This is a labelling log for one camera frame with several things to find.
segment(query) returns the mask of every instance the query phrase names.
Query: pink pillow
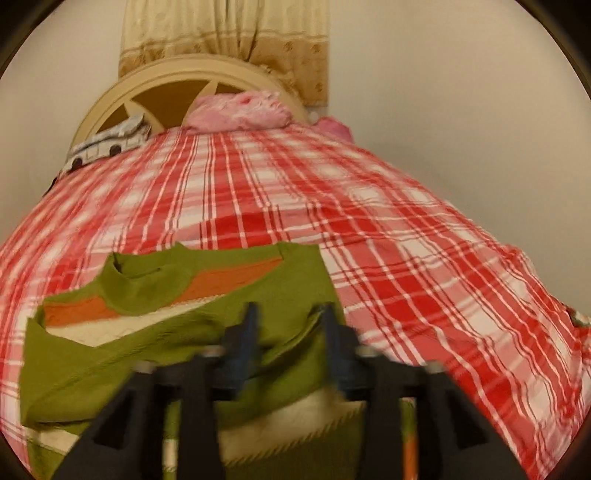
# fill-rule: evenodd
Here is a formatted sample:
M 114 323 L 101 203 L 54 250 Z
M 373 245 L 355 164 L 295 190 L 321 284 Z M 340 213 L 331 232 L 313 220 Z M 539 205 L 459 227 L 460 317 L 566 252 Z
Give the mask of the pink pillow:
M 207 95 L 195 99 L 189 111 L 183 126 L 201 134 L 283 128 L 292 118 L 289 109 L 279 101 L 277 92 Z
M 323 116 L 314 124 L 314 127 L 324 134 L 329 134 L 346 142 L 354 143 L 351 129 L 332 116 Z

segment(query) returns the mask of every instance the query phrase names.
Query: green cloth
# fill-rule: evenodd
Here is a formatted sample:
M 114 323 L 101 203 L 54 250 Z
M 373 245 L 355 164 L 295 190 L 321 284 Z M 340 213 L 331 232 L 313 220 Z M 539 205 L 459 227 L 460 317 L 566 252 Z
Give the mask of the green cloth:
M 276 257 L 283 261 L 253 283 L 98 347 L 47 333 L 41 305 L 29 320 L 25 337 L 20 378 L 23 425 L 36 430 L 59 427 L 81 434 L 138 361 L 168 365 L 188 360 L 200 347 L 216 343 L 224 328 L 238 323 L 249 301 L 261 308 L 261 365 L 238 401 L 217 403 L 220 428 L 242 425 L 324 386 L 324 336 L 317 313 L 311 311 L 319 303 L 333 302 L 341 321 L 343 313 L 317 246 L 281 243 L 197 251 L 177 244 L 142 256 L 111 254 L 101 273 L 86 287 L 46 301 L 69 303 L 101 296 L 117 312 L 144 314 L 176 299 L 201 271 Z M 174 406 L 168 415 L 166 436 L 175 437 L 177 431 L 178 406 Z M 33 465 L 55 463 L 49 458 L 54 454 L 43 450 L 30 447 Z
M 353 480 L 362 443 L 362 420 L 358 415 L 320 438 L 289 451 L 226 467 L 227 480 Z M 48 479 L 62 456 L 38 445 L 29 445 L 31 467 L 38 478 Z M 176 472 L 164 472 L 174 480 Z

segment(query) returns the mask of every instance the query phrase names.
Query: green towel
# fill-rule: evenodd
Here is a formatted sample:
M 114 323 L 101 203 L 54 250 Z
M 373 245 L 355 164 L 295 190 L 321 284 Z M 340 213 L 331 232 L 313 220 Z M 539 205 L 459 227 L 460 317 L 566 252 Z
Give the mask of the green towel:
M 271 271 L 209 303 L 159 321 L 99 346 L 87 346 L 49 333 L 50 308 L 84 305 L 99 297 L 110 312 L 141 318 L 170 305 L 200 273 L 278 259 Z M 257 419 L 329 392 L 324 336 L 313 307 L 332 302 L 343 312 L 316 246 L 277 244 L 230 251 L 194 251 L 177 244 L 143 256 L 109 256 L 102 272 L 86 287 L 45 300 L 27 325 L 20 378 L 21 418 L 31 429 L 30 456 L 35 472 L 49 478 L 72 446 L 140 360 L 160 365 L 186 361 L 205 345 L 216 343 L 224 328 L 238 323 L 245 304 L 261 309 L 261 364 L 236 402 L 217 403 L 219 427 L 233 431 Z M 318 431 L 281 448 L 269 448 L 228 462 L 230 478 L 273 478 L 275 468 L 301 478 L 303 458 L 336 455 L 353 472 L 361 441 L 361 408 L 343 408 Z M 178 430 L 178 406 L 167 416 L 166 438 Z M 270 470 L 268 462 L 273 463 Z M 328 465 L 320 476 L 343 480 L 343 467 Z

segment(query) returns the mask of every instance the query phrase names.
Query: fabric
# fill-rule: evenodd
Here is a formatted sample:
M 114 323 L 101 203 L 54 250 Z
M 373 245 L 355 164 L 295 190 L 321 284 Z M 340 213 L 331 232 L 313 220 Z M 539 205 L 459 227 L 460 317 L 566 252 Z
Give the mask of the fabric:
M 183 122 L 198 133 L 283 128 L 292 120 L 277 92 L 221 93 L 197 98 Z
M 354 143 L 350 128 L 332 116 L 320 117 L 314 127 L 326 135 L 332 135 L 345 142 Z
M 570 320 L 575 327 L 591 327 L 591 317 L 571 308 L 566 307 Z
M 27 465 L 27 319 L 95 278 L 110 252 L 175 242 L 319 244 L 347 324 L 392 359 L 443 363 L 532 480 L 589 411 L 590 330 L 573 326 L 527 256 L 355 145 L 299 124 L 176 128 L 85 170 L 58 182 L 0 249 L 1 427 Z
M 327 0 L 127 0 L 119 76 L 175 55 L 226 55 L 326 106 L 328 31 Z
M 51 478 L 55 454 L 67 453 L 73 444 L 69 438 L 75 439 L 96 417 L 138 361 L 170 365 L 189 360 L 239 322 L 249 301 L 261 309 L 261 367 L 238 401 L 217 407 L 223 456 L 226 463 L 239 465 L 233 476 L 248 469 L 251 478 L 271 480 L 275 472 L 258 471 L 252 458 L 268 458 L 281 449 L 283 478 L 301 478 L 291 476 L 290 452 L 315 438 L 317 447 L 330 454 L 323 438 L 344 421 L 353 422 L 357 433 L 354 442 L 338 447 L 356 456 L 361 404 L 324 393 L 324 338 L 313 309 L 326 302 L 338 306 L 338 299 L 318 247 L 279 243 L 194 251 L 176 244 L 147 255 L 110 255 L 93 281 L 45 299 L 28 322 L 21 415 L 23 424 L 33 429 L 29 452 L 37 477 Z M 337 314 L 342 321 L 340 309 Z M 319 395 L 327 402 L 320 409 L 311 400 Z M 296 432 L 284 432 L 281 441 L 279 426 L 295 415 L 293 410 L 300 423 L 308 422 Z M 265 427 L 253 445 L 242 431 L 257 423 Z M 166 438 L 176 438 L 178 427 L 174 411 L 168 416 Z M 269 439 L 270 430 L 276 430 L 275 441 Z M 167 460 L 172 473 L 176 456 Z M 345 477 L 354 475 L 350 465 Z
M 70 150 L 66 164 L 60 170 L 56 181 L 96 160 L 114 157 L 141 147 L 150 136 L 150 130 L 151 126 L 144 122 L 144 116 L 135 115 L 113 128 L 93 135 Z

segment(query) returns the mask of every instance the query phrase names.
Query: orange stripe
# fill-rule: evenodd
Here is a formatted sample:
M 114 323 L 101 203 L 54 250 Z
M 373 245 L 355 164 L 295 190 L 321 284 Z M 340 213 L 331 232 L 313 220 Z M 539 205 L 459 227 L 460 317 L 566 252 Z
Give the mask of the orange stripe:
M 238 267 L 200 272 L 171 305 L 224 295 L 263 277 L 281 262 L 282 258 L 278 257 Z M 49 301 L 44 305 L 44 312 L 47 327 L 65 327 L 75 323 L 109 320 L 121 316 L 110 309 L 100 297 L 91 297 L 76 303 Z
M 418 475 L 418 439 L 414 433 L 404 442 L 404 480 L 414 480 Z

